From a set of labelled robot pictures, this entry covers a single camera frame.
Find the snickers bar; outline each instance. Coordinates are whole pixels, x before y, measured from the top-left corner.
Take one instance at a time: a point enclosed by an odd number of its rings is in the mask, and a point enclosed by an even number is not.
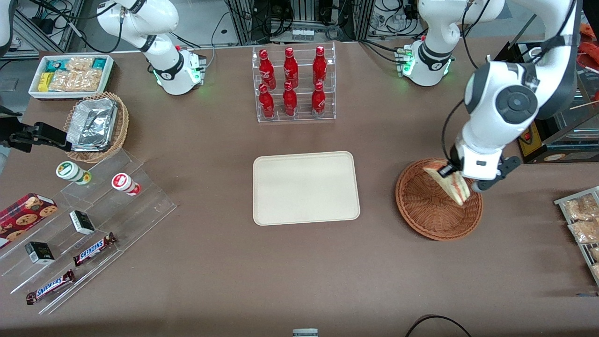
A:
[[[58,288],[69,282],[75,282],[75,274],[71,269],[69,269],[66,274],[62,275],[61,277],[46,284],[45,287],[38,289],[38,291],[32,291],[31,293],[27,294],[27,305],[32,305],[33,303],[39,301],[42,297],[48,295],[52,291],[56,291]]]
[[[85,249],[78,256],[73,257],[73,260],[75,261],[75,267],[81,266],[81,264],[84,261],[89,260],[90,258],[96,256],[99,252],[106,249],[106,247],[110,246],[115,241],[116,241],[116,238],[114,237],[114,234],[112,232],[110,232],[108,235],[103,237],[102,240],[96,242],[90,248]]]

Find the clear acrylic bottle rack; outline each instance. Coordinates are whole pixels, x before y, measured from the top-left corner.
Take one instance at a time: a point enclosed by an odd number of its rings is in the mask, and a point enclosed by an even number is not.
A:
[[[337,91],[336,76],[335,76],[335,44],[320,43],[320,44],[294,44],[295,59],[298,61],[299,69],[299,86],[295,88],[295,93],[298,97],[298,111],[294,117],[289,117],[285,113],[283,105],[283,92],[285,91],[283,84],[285,83],[285,73],[283,72],[283,64],[285,63],[285,50],[275,46],[259,46],[252,50],[252,74],[254,77],[254,95],[256,97],[256,115],[258,122],[293,122],[293,121],[321,121],[327,119],[335,119],[337,116],[337,105],[335,101],[335,92]],[[314,83],[312,82],[312,63],[316,57],[316,47],[323,46],[325,48],[326,58],[326,80],[324,82],[323,91],[326,95],[325,112],[321,118],[312,116],[312,93],[314,92]],[[270,90],[270,94],[274,100],[274,118],[265,119],[260,108],[258,96],[258,86],[262,83],[260,77],[260,57],[258,52],[261,49],[268,51],[268,58],[273,63],[274,78],[277,80],[277,87]]]
[[[89,170],[92,174],[89,184],[70,183],[63,188],[52,197],[58,206],[53,215],[0,250],[0,282],[11,290],[13,296],[23,299],[24,307],[39,314],[52,313],[176,208],[141,166],[139,160],[123,149],[102,160]],[[139,194],[130,196],[112,187],[112,177],[120,172],[127,173],[141,185]],[[69,217],[73,210],[87,213],[96,228],[93,234],[83,235],[75,231]],[[118,241],[75,267],[73,257],[110,232]],[[25,244],[29,241],[47,243],[55,261],[45,266],[33,264],[25,251]],[[75,274],[75,283],[64,285],[31,306],[25,303],[28,293],[52,282],[69,269]]]

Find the round wicker basket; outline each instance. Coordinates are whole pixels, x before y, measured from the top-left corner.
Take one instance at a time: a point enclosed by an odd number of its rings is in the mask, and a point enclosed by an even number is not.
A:
[[[418,233],[439,241],[462,239],[479,224],[483,213],[483,198],[472,192],[459,206],[441,189],[423,167],[427,158],[411,163],[400,175],[395,186],[395,201],[405,221]],[[466,179],[470,186],[473,181]]]
[[[123,143],[125,142],[125,138],[127,137],[127,127],[129,127],[129,112],[127,111],[127,107],[123,104],[123,101],[117,95],[112,94],[111,92],[95,94],[90,97],[86,97],[83,100],[99,100],[100,98],[110,98],[119,105],[119,109],[117,111],[117,119],[114,122],[112,145],[105,152],[67,152],[66,155],[72,160],[83,161],[89,164],[95,164],[100,160],[110,156],[118,149],[120,149],[123,146]],[[75,107],[71,109],[71,113],[69,113],[69,116],[66,118],[66,123],[63,127],[64,131],[69,130],[69,126],[71,125],[71,118],[73,117],[74,111]]]

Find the brown table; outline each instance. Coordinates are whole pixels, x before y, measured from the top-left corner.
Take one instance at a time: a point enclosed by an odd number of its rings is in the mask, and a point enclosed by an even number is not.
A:
[[[472,39],[475,60],[505,40]],[[401,218],[393,190],[408,163],[440,157],[440,130],[472,73],[458,61],[433,88],[399,79],[357,43],[337,43],[338,118],[331,124],[259,125],[250,48],[219,49],[206,84],[175,97],[145,72],[140,53],[114,54],[110,91],[128,106],[125,148],[178,208],[52,315],[25,314],[0,283],[2,336],[403,336],[442,314],[473,336],[591,336],[599,299],[554,199],[598,185],[597,164],[522,166],[484,194],[479,227],[435,242]],[[62,126],[69,101],[32,99],[25,121]],[[467,119],[459,110],[453,139]],[[252,220],[252,163],[263,155],[353,154],[357,220],[260,227]],[[509,154],[516,153],[514,147]],[[33,191],[54,195],[66,155],[13,151],[0,207]],[[413,336],[461,336],[427,322]]]

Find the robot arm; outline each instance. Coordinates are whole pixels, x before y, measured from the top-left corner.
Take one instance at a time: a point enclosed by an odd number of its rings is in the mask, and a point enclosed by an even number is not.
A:
[[[457,23],[464,18],[464,23],[472,24],[479,16],[480,22],[494,20],[504,4],[505,0],[420,0],[418,12],[428,24],[428,33],[426,40],[404,46],[404,52],[411,52],[403,57],[407,63],[402,75],[421,86],[439,83],[459,42]]]
[[[581,1],[514,1],[543,19],[546,41],[538,62],[489,62],[468,81],[464,103],[470,120],[457,136],[450,157],[453,170],[462,171],[464,177],[489,180],[479,182],[479,190],[489,188],[519,165],[519,158],[501,159],[506,144],[518,138],[535,118],[547,119],[566,108],[575,89]]]
[[[17,0],[0,0],[0,57],[4,56],[13,40],[13,16]]]
[[[97,13],[113,4],[98,5]],[[167,33],[179,24],[179,14],[169,0],[118,0],[98,16],[100,26],[111,35],[123,38],[144,53],[164,90],[181,95],[204,81],[205,59],[187,50],[177,50]]]

